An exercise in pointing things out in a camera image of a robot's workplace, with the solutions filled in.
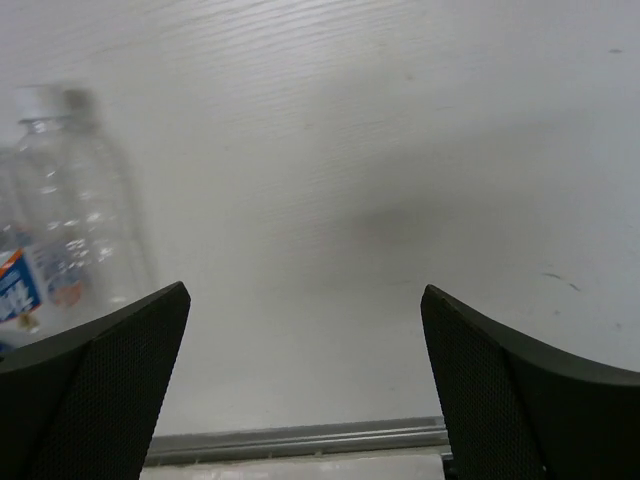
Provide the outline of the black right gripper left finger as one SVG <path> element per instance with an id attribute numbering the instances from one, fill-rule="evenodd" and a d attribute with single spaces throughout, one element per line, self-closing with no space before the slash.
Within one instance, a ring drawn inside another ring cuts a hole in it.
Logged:
<path id="1" fill-rule="evenodd" d="M 190 303 L 176 282 L 2 354 L 2 478 L 138 478 Z"/>

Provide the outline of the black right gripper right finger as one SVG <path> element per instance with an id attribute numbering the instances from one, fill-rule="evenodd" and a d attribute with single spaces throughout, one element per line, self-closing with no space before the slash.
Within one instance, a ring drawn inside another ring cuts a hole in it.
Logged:
<path id="1" fill-rule="evenodd" d="M 638 373 L 552 347 L 433 285 L 421 318 L 458 478 L 638 478 Z"/>

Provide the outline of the clear bottle orange blue label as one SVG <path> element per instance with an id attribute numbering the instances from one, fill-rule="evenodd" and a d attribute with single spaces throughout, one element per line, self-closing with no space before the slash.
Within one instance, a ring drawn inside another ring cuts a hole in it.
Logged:
<path id="1" fill-rule="evenodd" d="M 90 94 L 16 91 L 23 137 L 1 154 L 1 350 L 114 312 L 149 293 L 126 158 Z"/>

